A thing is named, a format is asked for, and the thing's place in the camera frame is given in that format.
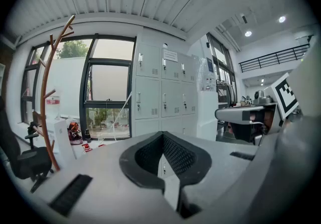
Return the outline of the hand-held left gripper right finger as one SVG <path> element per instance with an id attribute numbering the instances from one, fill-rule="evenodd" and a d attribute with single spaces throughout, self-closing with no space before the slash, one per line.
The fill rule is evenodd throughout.
<path id="1" fill-rule="evenodd" d="M 200 162 L 207 171 L 196 184 L 180 187 L 183 182 L 181 170 L 188 171 L 200 157 L 191 154 L 168 139 L 164 140 L 163 180 L 165 199 L 183 219 L 188 219 L 208 209 L 216 199 L 232 186 L 254 158 L 257 147 L 249 144 L 226 143 L 175 134 L 178 138 L 201 149 L 201 156 L 209 155 L 211 164 Z"/>

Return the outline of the large white box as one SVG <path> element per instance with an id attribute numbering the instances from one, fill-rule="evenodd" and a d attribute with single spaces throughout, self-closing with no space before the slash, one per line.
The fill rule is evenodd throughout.
<path id="1" fill-rule="evenodd" d="M 215 91 L 198 92 L 197 137 L 215 141 L 218 120 L 215 111 L 218 109 L 218 94 Z"/>

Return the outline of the black shelf rack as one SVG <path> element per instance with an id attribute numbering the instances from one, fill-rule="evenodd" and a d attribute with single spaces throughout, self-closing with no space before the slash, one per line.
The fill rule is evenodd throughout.
<path id="1" fill-rule="evenodd" d="M 216 91 L 218 94 L 219 108 L 234 107 L 237 97 L 232 85 L 223 80 L 216 80 Z"/>

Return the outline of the large water bottle red label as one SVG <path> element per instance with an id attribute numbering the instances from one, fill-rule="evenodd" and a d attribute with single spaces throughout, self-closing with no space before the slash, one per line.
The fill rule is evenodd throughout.
<path id="1" fill-rule="evenodd" d="M 61 106 L 61 91 L 56 88 L 56 91 L 46 98 L 46 116 L 49 119 L 60 118 L 60 106 Z"/>

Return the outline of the black office chair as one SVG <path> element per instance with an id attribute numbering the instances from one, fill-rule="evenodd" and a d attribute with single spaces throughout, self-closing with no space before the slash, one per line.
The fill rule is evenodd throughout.
<path id="1" fill-rule="evenodd" d="M 28 127 L 26 140 L 30 142 L 30 149 L 21 151 L 19 143 L 10 128 L 5 110 L 5 102 L 0 96 L 0 148 L 7 156 L 11 170 L 15 177 L 34 182 L 30 193 L 34 193 L 47 179 L 48 173 L 53 173 L 52 161 L 46 147 L 35 147 L 33 139 L 39 134 L 34 130 L 35 122 Z"/>

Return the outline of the brown wooden coat rack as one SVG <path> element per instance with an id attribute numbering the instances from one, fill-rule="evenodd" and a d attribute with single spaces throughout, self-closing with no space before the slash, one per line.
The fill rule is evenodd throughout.
<path id="1" fill-rule="evenodd" d="M 53 39 L 53 35 L 50 35 L 50 54 L 48 56 L 47 62 L 46 63 L 42 63 L 42 65 L 44 66 L 45 70 L 44 70 L 44 74 L 43 74 L 43 79 L 42 79 L 42 86 L 41 86 L 41 102 L 40 102 L 40 117 L 41 117 L 41 126 L 42 126 L 42 131 L 41 131 L 41 135 L 44 138 L 45 144 L 46 144 L 46 148 L 47 148 L 47 152 L 49 154 L 49 157 L 52 161 L 52 164 L 55 168 L 56 171 L 60 171 L 60 167 L 58 165 L 58 162 L 54 156 L 53 153 L 53 148 L 52 148 L 52 144 L 49 140 L 49 135 L 48 135 L 48 129 L 47 129 L 47 123 L 46 123 L 46 99 L 53 95 L 56 91 L 53 89 L 50 92 L 46 92 L 47 91 L 47 81 L 48 81 L 48 76 L 49 76 L 49 71 L 50 71 L 50 67 L 53 61 L 53 57 L 56 53 L 56 50 L 59 46 L 59 43 L 61 42 L 62 38 L 65 38 L 69 35 L 72 35 L 74 33 L 73 28 L 71 27 L 72 22 L 75 19 L 75 15 L 72 15 L 70 17 L 70 19 L 68 20 L 68 22 L 65 24 L 63 30 L 61 31 L 61 33 L 59 34 L 59 36 L 57 37 L 56 40 Z"/>

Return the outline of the grey metal locker cabinet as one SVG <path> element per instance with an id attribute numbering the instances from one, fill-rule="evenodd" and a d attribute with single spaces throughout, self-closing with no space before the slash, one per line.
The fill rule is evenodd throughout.
<path id="1" fill-rule="evenodd" d="M 169 131 L 194 137 L 197 134 L 195 60 L 178 52 L 178 62 L 164 60 L 163 49 L 166 48 L 138 46 L 132 92 L 133 134 Z"/>

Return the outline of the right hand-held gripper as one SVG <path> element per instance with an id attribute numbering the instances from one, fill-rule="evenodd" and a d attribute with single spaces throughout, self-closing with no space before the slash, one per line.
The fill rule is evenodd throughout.
<path id="1" fill-rule="evenodd" d="M 253 104 L 221 108 L 215 111 L 218 120 L 232 123 L 237 140 L 261 143 L 263 138 L 278 133 L 298 101 L 287 82 L 286 73 L 270 86 L 255 92 Z"/>

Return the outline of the white paper notice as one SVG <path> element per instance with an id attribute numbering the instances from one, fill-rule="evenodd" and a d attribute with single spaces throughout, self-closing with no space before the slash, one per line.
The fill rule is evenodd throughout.
<path id="1" fill-rule="evenodd" d="M 177 52 L 163 49 L 163 59 L 173 61 L 173 62 L 178 62 L 178 54 Z"/>

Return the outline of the thin white pole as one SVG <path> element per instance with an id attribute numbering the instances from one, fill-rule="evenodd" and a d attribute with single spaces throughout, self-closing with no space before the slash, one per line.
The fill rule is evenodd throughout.
<path id="1" fill-rule="evenodd" d="M 121 110 L 119 111 L 119 113 L 118 113 L 115 121 L 114 121 L 113 124 L 112 124 L 112 130 L 113 130 L 113 135 L 114 135 L 114 139 L 115 139 L 115 140 L 116 140 L 116 138 L 115 138 L 115 137 L 116 137 L 115 123 L 118 121 L 121 112 L 123 111 L 123 109 L 124 109 L 125 106 L 127 105 L 128 101 L 131 99 L 131 96 L 132 96 L 132 91 L 130 92 L 129 96 L 127 97 L 127 99 L 126 99 L 126 101 L 125 101 L 125 103 L 124 103 L 124 105 L 122 106 L 122 108 L 121 108 Z"/>

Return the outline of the white cardboard box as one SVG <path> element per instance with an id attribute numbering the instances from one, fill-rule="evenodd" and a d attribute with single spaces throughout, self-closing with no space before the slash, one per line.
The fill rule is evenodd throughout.
<path id="1" fill-rule="evenodd" d="M 54 120 L 54 153 L 59 157 L 62 165 L 68 165 L 70 162 L 76 160 L 72 150 L 65 119 Z"/>

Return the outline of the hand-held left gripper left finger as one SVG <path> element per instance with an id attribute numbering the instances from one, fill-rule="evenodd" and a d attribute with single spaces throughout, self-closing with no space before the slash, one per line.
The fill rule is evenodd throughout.
<path id="1" fill-rule="evenodd" d="M 177 224 L 164 181 L 136 163 L 135 152 L 161 134 L 102 146 L 50 178 L 47 203 L 63 224 Z"/>

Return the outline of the orange black item pink bucket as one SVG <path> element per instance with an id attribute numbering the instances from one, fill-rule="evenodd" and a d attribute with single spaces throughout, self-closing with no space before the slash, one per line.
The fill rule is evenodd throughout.
<path id="1" fill-rule="evenodd" d="M 83 139 L 80 136 L 79 125 L 76 122 L 70 122 L 67 127 L 68 137 L 71 145 L 81 145 Z"/>

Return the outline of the black metal railing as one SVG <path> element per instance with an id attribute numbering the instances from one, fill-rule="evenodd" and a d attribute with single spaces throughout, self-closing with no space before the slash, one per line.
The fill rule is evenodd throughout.
<path id="1" fill-rule="evenodd" d="M 307 43 L 246 60 L 239 63 L 240 69 L 244 73 L 291 61 L 298 61 L 303 59 L 309 48 L 310 44 Z"/>

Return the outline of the black framed window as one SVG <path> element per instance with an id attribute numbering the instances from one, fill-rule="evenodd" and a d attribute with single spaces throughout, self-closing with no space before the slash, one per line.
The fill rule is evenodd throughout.
<path id="1" fill-rule="evenodd" d="M 80 133 L 114 138 L 112 124 L 131 92 L 132 65 L 136 38 L 112 35 L 83 35 L 64 38 L 50 67 L 47 91 L 61 91 L 60 117 L 78 122 Z M 32 46 L 28 51 L 21 89 L 21 119 L 37 121 L 40 113 L 44 66 L 50 43 Z M 116 139 L 131 132 L 130 100 L 115 123 Z"/>

